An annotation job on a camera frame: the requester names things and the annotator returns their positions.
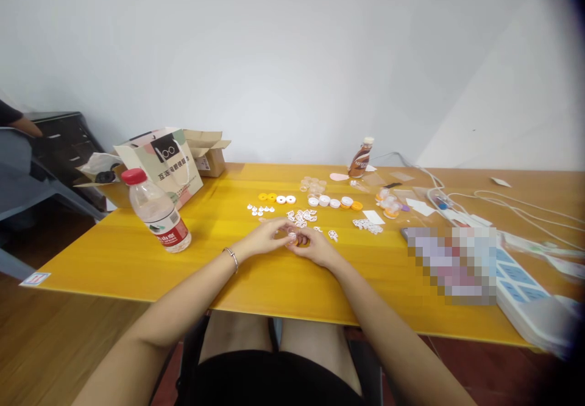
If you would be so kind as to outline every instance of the black shorts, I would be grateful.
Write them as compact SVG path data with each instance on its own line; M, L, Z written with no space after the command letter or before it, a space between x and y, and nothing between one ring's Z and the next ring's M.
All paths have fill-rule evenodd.
M289 352L234 351L206 360L182 386L177 405L364 405L347 383Z

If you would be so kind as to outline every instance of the bracelet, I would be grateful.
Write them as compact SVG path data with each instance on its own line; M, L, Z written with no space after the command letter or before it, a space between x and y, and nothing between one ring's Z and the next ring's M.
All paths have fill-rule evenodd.
M238 259L236 258L236 254L234 254L233 250L231 250L230 248L224 248L222 252L224 251L228 251L233 258L233 262L236 263L236 271L233 273L235 275L236 273L238 273Z

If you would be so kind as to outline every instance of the water bottle label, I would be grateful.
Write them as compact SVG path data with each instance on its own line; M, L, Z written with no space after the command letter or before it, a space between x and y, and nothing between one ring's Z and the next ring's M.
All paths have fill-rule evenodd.
M174 246L185 239L189 230L177 210L154 222L144 222L163 246Z

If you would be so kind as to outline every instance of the person's arm in background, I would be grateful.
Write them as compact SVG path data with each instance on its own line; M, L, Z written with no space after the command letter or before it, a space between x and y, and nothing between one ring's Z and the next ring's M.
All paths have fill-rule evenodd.
M249 257L284 246L286 218L267 220L231 246L241 265ZM152 304L112 347L73 402L74 406L146 406L171 347L195 324L236 271L223 252Z
M35 138L43 136L35 123L2 100L0 100L0 127L12 127Z
M310 245L287 247L337 278L386 374L406 400L415 405L475 404L437 356L323 234L307 228L300 233Z

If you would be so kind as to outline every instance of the red bottle cap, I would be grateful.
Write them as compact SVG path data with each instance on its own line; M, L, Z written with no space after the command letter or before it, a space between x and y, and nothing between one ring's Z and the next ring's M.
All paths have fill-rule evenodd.
M128 185L136 185L146 180L146 173L142 168L132 168L122 173L122 180Z

